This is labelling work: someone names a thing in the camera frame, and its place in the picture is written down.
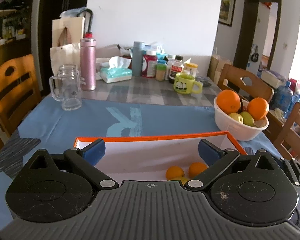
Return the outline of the teal tissue pack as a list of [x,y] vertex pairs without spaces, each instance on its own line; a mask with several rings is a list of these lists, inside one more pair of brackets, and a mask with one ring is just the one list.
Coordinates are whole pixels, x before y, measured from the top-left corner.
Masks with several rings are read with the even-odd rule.
[[105,83],[114,83],[130,80],[132,70],[129,69],[131,59],[115,56],[110,58],[109,66],[100,70],[100,77]]

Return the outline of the beige paper shopping bag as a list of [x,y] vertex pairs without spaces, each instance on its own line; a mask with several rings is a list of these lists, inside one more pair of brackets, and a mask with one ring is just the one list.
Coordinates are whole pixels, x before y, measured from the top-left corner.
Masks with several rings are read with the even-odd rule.
[[80,41],[83,38],[84,17],[68,17],[52,21],[50,60],[53,75],[65,64],[80,65]]

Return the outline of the green panda mug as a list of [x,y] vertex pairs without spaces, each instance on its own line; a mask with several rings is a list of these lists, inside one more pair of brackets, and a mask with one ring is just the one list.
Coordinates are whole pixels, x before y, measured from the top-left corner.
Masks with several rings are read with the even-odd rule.
[[203,84],[196,81],[192,75],[178,73],[175,76],[173,89],[180,94],[201,94],[203,91]]

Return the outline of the white jar yellow lid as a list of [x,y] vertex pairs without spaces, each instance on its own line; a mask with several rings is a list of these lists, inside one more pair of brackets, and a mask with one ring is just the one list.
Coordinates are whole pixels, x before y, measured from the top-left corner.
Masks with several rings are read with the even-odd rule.
[[198,70],[198,64],[191,63],[191,62],[185,62],[184,70],[188,71],[189,74],[192,75],[193,77],[196,77],[197,70]]

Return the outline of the pink thermos bottle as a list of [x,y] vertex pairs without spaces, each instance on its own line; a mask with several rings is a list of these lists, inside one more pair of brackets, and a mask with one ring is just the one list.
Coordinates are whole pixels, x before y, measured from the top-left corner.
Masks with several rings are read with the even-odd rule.
[[96,88],[96,39],[87,32],[80,42],[81,87],[84,91]]

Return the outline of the framed picture right wall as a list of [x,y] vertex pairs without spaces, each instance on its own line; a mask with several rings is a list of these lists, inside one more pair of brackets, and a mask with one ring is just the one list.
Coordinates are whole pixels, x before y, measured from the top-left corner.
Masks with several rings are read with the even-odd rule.
[[221,0],[218,23],[232,27],[236,0]]

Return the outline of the yellow-green apple left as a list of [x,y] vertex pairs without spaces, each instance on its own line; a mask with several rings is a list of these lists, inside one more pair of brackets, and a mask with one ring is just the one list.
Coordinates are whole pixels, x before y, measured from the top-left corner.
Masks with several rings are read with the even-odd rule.
[[244,123],[244,119],[243,116],[241,116],[238,113],[230,113],[229,117],[233,118],[234,120],[236,120],[237,122],[239,122],[240,124]]

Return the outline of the blue water bottle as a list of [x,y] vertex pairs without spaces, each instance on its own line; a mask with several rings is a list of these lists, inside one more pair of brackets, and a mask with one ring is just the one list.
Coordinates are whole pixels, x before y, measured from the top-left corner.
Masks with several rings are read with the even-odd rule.
[[290,106],[290,102],[293,96],[293,91],[290,89],[291,82],[286,81],[285,85],[281,85],[277,89],[274,108],[278,108],[283,113],[286,113],[288,111],[288,108]]

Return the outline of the grey-blue tall bottle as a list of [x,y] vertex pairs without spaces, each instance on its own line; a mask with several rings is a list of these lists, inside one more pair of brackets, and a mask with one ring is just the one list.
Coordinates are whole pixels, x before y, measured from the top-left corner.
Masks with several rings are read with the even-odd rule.
[[135,41],[132,57],[132,75],[141,76],[144,42]]

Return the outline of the wooden chair left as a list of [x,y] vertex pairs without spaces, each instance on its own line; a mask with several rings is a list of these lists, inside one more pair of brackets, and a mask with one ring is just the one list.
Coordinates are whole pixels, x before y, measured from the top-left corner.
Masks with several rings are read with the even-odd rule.
[[0,125],[8,137],[41,100],[31,54],[0,66]]

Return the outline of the orange in box left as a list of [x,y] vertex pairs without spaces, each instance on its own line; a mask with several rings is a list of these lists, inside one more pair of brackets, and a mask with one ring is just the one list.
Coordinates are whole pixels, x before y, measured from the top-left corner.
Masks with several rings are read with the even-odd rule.
[[183,169],[179,166],[171,166],[167,169],[165,177],[167,180],[185,177]]

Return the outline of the wooden chair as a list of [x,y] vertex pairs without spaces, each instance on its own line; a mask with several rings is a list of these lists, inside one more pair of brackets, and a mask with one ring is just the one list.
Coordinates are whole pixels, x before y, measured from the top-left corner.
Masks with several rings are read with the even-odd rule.
[[250,97],[264,98],[270,103],[274,90],[255,74],[241,68],[225,64],[217,86],[221,90],[230,89],[238,92],[240,89]]
[[8,137],[41,100],[31,54],[0,66],[0,125]]
[[296,123],[300,126],[300,103],[297,102],[287,121],[285,122],[281,132],[276,137],[273,145],[276,147],[278,152],[281,154],[282,157],[285,159],[292,159],[292,155],[290,152],[283,146],[283,142],[285,141],[297,156],[300,158],[300,135],[298,135],[293,129],[293,124]]

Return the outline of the orange in box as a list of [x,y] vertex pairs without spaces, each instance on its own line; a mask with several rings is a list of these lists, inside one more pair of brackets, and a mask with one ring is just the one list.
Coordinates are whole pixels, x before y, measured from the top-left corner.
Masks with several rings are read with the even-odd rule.
[[204,172],[207,168],[208,168],[208,166],[204,163],[201,163],[201,162],[192,163],[188,169],[189,178],[192,179],[192,178],[198,176],[199,174]]
[[167,180],[185,177],[183,169],[179,166],[171,166],[167,169],[165,177]]

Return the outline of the red supplement jar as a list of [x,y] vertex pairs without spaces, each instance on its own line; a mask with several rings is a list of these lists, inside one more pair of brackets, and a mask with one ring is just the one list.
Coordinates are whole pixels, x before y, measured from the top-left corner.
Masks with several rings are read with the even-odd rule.
[[147,50],[143,55],[142,61],[142,77],[155,77],[155,68],[157,65],[157,52],[154,50]]

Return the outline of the orange in basket left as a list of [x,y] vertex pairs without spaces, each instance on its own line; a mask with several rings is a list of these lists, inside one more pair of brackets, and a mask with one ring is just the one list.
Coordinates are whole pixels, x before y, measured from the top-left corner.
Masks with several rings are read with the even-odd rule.
[[241,98],[229,89],[221,91],[216,98],[217,106],[225,113],[237,113],[241,109]]

